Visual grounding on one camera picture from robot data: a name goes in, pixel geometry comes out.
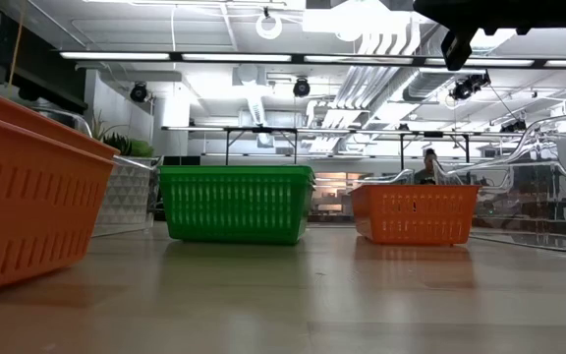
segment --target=floor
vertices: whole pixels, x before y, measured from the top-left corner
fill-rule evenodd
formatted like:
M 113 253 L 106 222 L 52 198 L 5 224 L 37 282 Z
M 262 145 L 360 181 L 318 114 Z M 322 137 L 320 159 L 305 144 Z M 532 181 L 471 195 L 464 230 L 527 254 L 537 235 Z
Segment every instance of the floor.
M 0 291 L 0 353 L 566 353 L 566 254 L 472 240 L 296 247 L 95 238 L 79 264 Z

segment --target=plastic basket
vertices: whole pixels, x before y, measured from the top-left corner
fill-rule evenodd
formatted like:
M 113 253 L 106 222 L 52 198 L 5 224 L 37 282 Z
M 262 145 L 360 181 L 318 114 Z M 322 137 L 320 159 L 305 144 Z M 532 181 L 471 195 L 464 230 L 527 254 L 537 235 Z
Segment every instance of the plastic basket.
M 379 244 L 463 244 L 480 186 L 366 185 L 353 191 L 360 234 Z
M 296 244 L 313 173 L 305 166 L 161 166 L 169 234 L 186 241 Z
M 112 167 L 0 121 L 0 286 L 84 256 Z
M 113 155 L 119 154 L 119 151 L 113 147 L 96 141 L 2 96 L 0 96 L 0 121 L 27 129 L 41 136 L 106 159 L 112 159 Z

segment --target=security camera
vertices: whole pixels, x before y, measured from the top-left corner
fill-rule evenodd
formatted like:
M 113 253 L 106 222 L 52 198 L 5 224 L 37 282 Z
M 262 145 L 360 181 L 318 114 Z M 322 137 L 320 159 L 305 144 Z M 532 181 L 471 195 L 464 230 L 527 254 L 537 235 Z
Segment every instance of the security camera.
M 151 95 L 145 86 L 146 83 L 135 83 L 135 87 L 130 91 L 131 100 L 138 103 L 148 102 Z
M 449 92 L 449 95 L 456 101 L 469 99 L 480 91 L 481 88 L 488 85 L 490 85 L 488 73 L 484 75 L 470 75 L 466 80 L 457 82 L 456 86 Z
M 305 97 L 310 94 L 310 83 L 307 82 L 307 78 L 297 78 L 294 84 L 294 96 Z

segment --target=person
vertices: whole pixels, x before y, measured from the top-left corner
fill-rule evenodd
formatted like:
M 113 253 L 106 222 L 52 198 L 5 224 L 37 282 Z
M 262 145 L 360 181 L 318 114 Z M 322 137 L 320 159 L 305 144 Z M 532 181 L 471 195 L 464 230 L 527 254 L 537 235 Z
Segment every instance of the person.
M 414 174 L 414 184 L 436 184 L 433 173 L 433 161 L 436 160 L 436 152 L 428 148 L 424 152 L 424 169 Z

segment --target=white planter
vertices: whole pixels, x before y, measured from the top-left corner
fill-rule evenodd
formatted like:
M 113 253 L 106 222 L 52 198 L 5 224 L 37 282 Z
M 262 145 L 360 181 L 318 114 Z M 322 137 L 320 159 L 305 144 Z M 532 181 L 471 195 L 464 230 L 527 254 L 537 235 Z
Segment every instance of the white planter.
M 145 166 L 151 166 L 154 158 L 128 157 Z M 116 161 L 108 180 L 102 207 L 95 221 L 93 236 L 151 227 L 153 218 L 148 215 L 150 191 L 155 192 L 156 181 L 150 183 L 153 173 L 147 169 Z

